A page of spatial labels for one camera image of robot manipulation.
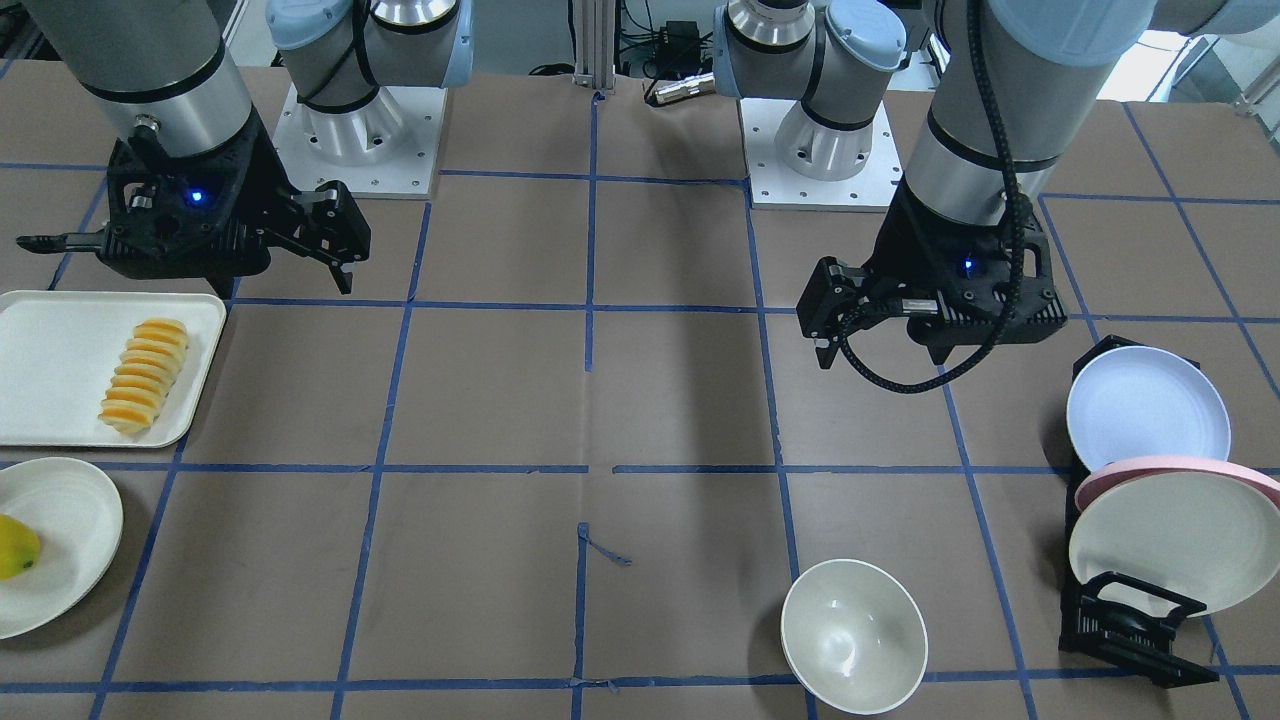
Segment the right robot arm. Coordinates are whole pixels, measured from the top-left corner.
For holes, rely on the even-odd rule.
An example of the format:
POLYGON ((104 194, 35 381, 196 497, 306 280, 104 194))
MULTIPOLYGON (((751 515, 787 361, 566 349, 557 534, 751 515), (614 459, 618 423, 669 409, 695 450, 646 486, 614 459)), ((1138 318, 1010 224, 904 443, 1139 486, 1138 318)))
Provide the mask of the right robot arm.
POLYGON ((26 9, 116 142, 109 218, 88 233, 17 240, 90 252, 134 281, 205 279, 221 299, 274 249, 321 263, 340 293, 372 233, 349 170, 412 158, 393 88, 452 88, 474 70, 470 1, 270 1, 265 20, 294 90, 294 136, 323 169, 282 160, 205 1, 28 1, 26 9))

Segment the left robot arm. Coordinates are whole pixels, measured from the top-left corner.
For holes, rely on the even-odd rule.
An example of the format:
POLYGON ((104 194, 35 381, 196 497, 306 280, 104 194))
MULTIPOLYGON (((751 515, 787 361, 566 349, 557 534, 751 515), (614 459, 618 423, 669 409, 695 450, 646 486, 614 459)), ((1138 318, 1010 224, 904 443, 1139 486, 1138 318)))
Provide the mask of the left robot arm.
MULTIPOLYGON (((1033 202, 1120 58, 1149 29, 1244 35, 1275 1, 924 1, 948 50, 870 258, 822 258, 796 306, 820 368, 837 356, 911 395, 997 345, 1068 322, 1033 202)), ((797 172, 855 173, 908 29, 879 1, 730 1, 713 26, 716 90, 781 99, 797 172)))

